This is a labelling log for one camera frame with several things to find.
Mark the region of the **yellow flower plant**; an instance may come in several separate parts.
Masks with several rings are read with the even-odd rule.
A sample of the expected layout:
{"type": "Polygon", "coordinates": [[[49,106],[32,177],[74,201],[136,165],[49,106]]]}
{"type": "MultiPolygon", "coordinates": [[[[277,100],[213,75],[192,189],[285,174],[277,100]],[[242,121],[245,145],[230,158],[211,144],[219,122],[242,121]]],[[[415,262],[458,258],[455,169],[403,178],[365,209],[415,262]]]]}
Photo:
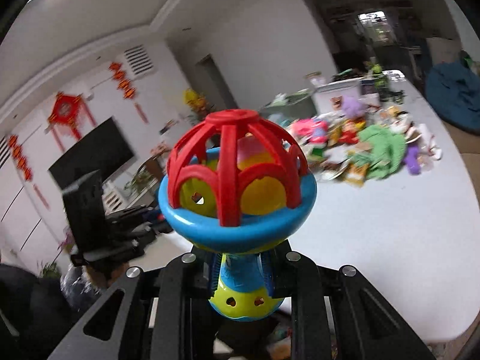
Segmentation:
{"type": "Polygon", "coordinates": [[[211,109],[211,106],[206,100],[205,96],[199,94],[192,88],[188,88],[184,91],[183,98],[185,104],[194,113],[198,121],[204,121],[211,109]]]}

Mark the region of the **black wall television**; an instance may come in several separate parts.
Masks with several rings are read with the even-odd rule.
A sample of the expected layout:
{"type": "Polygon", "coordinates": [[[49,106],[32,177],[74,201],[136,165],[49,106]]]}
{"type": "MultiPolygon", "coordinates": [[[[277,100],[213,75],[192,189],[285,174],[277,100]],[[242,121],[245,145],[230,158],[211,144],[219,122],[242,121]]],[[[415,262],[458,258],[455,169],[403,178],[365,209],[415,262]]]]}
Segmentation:
{"type": "Polygon", "coordinates": [[[49,174],[60,189],[94,171],[99,171],[105,182],[134,157],[130,144],[111,117],[67,150],[49,167],[49,174]]]}

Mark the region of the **pink toy water gun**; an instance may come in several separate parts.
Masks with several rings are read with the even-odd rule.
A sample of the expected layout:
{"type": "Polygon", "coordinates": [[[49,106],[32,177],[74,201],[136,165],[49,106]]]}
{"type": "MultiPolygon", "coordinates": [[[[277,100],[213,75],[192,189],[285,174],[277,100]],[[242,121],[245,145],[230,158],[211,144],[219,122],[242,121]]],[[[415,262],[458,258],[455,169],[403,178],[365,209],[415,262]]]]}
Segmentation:
{"type": "Polygon", "coordinates": [[[304,138],[308,143],[323,145],[328,141],[329,123],[318,118],[298,119],[289,126],[289,130],[292,135],[304,138]]]}

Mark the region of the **red blue rattle toy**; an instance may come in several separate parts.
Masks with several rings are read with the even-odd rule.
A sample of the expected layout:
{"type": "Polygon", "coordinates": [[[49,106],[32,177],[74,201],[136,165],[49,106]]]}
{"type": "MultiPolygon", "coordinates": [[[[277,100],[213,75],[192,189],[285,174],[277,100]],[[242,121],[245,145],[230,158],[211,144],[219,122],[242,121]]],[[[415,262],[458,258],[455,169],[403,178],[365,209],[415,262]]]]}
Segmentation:
{"type": "Polygon", "coordinates": [[[211,113],[172,147],[159,190],[172,228],[213,253],[210,304],[231,320],[260,320],[284,294],[266,253],[309,216],[317,183],[287,130],[253,110],[211,113]]]}

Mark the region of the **white storage box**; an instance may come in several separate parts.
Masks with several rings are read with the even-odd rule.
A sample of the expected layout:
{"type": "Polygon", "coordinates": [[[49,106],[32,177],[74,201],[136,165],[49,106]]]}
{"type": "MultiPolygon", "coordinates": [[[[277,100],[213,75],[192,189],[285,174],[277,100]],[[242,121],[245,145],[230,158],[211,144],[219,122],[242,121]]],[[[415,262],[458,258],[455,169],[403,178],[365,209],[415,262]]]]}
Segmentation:
{"type": "Polygon", "coordinates": [[[316,113],[319,115],[333,111],[332,98],[343,96],[359,99],[361,96],[360,82],[361,78],[353,78],[330,82],[316,88],[312,94],[316,113]]]}

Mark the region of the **blue bean bag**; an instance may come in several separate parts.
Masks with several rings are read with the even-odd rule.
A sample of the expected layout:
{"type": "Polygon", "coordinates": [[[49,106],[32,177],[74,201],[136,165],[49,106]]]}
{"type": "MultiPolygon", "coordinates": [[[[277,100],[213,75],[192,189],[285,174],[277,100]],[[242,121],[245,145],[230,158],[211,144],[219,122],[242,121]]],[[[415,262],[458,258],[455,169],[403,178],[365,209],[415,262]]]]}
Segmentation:
{"type": "Polygon", "coordinates": [[[430,69],[425,98],[442,120],[479,135],[479,77],[460,62],[439,63],[430,69]]]}

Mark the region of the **green cloth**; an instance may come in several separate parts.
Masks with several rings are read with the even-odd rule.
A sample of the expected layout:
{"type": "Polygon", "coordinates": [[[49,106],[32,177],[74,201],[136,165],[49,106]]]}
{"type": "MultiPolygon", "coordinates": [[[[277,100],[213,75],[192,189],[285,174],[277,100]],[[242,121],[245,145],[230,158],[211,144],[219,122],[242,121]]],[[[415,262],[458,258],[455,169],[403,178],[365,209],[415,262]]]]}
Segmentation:
{"type": "Polygon", "coordinates": [[[407,146],[404,135],[375,124],[366,127],[357,136],[360,144],[368,144],[369,149],[355,152],[351,161],[356,167],[368,166],[367,179],[384,179],[400,169],[407,146]]]}

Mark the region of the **green storage box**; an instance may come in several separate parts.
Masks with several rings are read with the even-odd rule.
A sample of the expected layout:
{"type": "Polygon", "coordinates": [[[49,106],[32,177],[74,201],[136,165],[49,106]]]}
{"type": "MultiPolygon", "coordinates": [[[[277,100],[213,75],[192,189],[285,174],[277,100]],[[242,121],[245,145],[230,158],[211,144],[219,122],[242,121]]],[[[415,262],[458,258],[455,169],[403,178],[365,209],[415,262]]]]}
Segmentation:
{"type": "Polygon", "coordinates": [[[307,89],[292,93],[278,94],[272,102],[259,109],[267,119],[271,115],[283,115],[287,119],[309,119],[317,114],[312,95],[307,89]]]}

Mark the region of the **purple toy gun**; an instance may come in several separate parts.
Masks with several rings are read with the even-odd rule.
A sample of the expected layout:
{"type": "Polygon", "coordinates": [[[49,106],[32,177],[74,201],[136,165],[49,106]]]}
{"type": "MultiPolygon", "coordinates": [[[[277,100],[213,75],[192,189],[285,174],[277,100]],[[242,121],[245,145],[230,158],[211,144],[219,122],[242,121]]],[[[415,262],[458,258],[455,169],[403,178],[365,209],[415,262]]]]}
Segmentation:
{"type": "Polygon", "coordinates": [[[403,163],[411,175],[419,175],[421,173],[421,165],[418,161],[419,148],[417,144],[409,144],[403,158],[403,163]]]}

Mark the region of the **red square Chinese knot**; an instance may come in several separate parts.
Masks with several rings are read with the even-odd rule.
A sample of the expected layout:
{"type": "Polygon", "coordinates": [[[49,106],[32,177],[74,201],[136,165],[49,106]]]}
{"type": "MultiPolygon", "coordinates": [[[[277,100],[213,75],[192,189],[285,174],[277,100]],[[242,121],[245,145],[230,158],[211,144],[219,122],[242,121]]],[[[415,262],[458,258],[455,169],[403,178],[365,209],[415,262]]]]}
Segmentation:
{"type": "Polygon", "coordinates": [[[46,133],[51,133],[62,153],[66,151],[61,135],[70,135],[76,141],[83,137],[82,124],[88,120],[94,128],[97,122],[91,113],[86,100],[81,94],[72,95],[58,92],[55,94],[55,103],[47,117],[46,133]]]}

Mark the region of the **purple plush toy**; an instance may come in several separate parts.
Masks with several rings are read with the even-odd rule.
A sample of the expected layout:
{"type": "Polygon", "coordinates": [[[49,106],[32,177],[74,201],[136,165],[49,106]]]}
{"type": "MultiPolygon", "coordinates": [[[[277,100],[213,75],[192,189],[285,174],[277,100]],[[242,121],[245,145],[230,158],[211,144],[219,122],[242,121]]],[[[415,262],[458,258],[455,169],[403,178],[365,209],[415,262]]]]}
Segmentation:
{"type": "Polygon", "coordinates": [[[343,96],[341,108],[348,119],[358,119],[365,116],[367,105],[358,98],[343,96]]]}

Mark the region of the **white wall air vent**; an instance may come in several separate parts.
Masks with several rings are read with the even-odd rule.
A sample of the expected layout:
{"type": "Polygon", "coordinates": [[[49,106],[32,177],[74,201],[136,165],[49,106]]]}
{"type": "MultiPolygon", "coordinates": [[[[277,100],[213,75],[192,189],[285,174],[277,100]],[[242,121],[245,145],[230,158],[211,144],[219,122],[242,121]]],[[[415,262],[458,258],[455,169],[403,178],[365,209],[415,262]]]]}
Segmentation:
{"type": "Polygon", "coordinates": [[[154,64],[143,45],[134,46],[123,52],[128,74],[134,79],[140,79],[154,71],[154,64]]]}

